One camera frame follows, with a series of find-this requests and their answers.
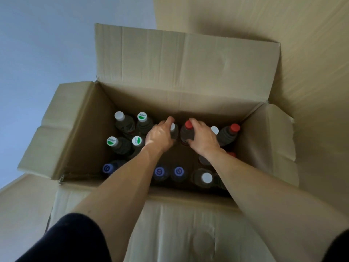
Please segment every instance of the person's left hand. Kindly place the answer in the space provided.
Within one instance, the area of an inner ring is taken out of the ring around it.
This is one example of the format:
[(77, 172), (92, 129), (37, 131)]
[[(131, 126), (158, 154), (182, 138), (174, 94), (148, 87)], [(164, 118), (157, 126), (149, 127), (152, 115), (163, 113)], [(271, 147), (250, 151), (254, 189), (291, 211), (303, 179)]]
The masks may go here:
[(175, 140), (171, 139), (170, 128), (174, 122), (174, 118), (168, 117), (166, 121), (161, 121), (159, 124), (148, 132), (146, 136), (146, 146), (152, 146), (159, 149), (162, 153), (171, 148)]

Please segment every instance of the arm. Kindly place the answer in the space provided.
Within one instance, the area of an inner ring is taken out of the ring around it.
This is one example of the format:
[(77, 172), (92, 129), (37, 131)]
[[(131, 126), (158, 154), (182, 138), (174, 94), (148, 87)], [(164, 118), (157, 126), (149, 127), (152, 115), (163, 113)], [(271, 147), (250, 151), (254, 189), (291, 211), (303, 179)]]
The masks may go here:
[(169, 117), (146, 136), (142, 151), (116, 170), (72, 212), (89, 216), (101, 228), (113, 261), (124, 260), (129, 238), (143, 209), (154, 168), (174, 143)]
[(349, 227), (346, 216), (292, 185), (226, 154), (203, 122), (190, 146), (215, 168), (244, 215), (277, 261), (321, 261), (331, 242)]

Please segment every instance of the person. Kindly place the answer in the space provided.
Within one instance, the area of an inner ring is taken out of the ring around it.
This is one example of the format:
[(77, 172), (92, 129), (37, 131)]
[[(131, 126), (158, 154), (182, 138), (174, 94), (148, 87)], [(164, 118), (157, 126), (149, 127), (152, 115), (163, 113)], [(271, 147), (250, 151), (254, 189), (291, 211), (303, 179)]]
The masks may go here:
[[(216, 169), (277, 261), (348, 261), (346, 216), (292, 185), (226, 154), (216, 135), (190, 119), (191, 148)], [(141, 152), (63, 216), (18, 261), (124, 260), (154, 168), (174, 143), (172, 117), (155, 125)]]

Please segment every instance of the black sleeve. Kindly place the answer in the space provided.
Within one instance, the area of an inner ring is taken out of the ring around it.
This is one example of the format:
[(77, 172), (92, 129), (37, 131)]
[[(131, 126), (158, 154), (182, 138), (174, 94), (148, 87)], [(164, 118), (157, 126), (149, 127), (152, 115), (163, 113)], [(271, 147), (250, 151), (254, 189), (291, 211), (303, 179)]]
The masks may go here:
[(341, 233), (329, 246), (322, 262), (349, 261), (349, 230)]
[(85, 215), (70, 213), (17, 261), (111, 262), (111, 258), (99, 226)]

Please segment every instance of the person's right arm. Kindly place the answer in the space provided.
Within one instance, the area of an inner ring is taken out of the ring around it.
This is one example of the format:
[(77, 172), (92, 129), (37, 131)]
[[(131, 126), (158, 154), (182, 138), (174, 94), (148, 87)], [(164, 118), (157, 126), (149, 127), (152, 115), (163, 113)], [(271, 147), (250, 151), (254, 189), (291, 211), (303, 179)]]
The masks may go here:
[(228, 155), (203, 122), (190, 119), (189, 145), (215, 168), (229, 193), (277, 261), (321, 261), (331, 242), (349, 228), (327, 203)]

